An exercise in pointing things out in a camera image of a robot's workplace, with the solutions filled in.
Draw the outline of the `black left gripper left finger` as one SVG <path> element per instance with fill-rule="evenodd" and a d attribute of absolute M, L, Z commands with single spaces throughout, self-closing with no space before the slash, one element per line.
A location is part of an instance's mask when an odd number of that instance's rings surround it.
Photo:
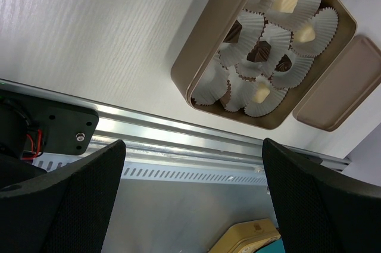
<path fill-rule="evenodd" d="M 125 157 L 122 140 L 50 172 L 1 155 L 1 252 L 101 252 Z"/>

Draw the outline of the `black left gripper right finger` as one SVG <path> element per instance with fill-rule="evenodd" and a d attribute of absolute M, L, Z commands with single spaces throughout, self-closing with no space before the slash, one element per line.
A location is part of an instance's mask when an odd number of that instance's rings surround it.
<path fill-rule="evenodd" d="M 380 252 L 380 187 L 269 138 L 262 159 L 286 252 Z"/>

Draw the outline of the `white chocolate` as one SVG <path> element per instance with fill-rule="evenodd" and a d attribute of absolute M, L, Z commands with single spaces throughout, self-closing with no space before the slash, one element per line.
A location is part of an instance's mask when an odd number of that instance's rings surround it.
<path fill-rule="evenodd" d="M 293 40 L 298 43 L 311 42 L 316 38 L 316 33 L 312 24 L 305 24 L 293 35 Z"/>
<path fill-rule="evenodd" d="M 294 12 L 299 0 L 274 0 L 271 9 L 280 13 L 291 14 Z"/>
<path fill-rule="evenodd" d="M 262 104 L 269 96 L 270 92 L 271 90 L 265 83 L 259 83 L 257 91 L 252 98 L 252 101 L 257 104 Z"/>

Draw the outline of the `dark round chocolate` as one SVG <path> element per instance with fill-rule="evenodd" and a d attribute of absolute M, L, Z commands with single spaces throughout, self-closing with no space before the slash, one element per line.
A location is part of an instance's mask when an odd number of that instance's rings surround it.
<path fill-rule="evenodd" d="M 278 62 L 275 71 L 276 72 L 287 72 L 292 67 L 292 61 L 291 59 L 285 54 L 280 61 Z"/>

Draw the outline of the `dark square chocolate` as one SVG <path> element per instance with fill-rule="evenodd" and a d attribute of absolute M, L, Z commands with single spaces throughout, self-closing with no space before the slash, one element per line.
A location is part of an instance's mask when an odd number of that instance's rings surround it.
<path fill-rule="evenodd" d="M 252 63 L 262 63 L 268 60 L 270 53 L 271 45 L 267 41 L 259 41 L 248 53 L 246 59 Z"/>
<path fill-rule="evenodd" d="M 236 20 L 233 26 L 230 28 L 228 34 L 224 38 L 223 43 L 238 43 L 241 31 L 242 25 L 238 20 Z"/>

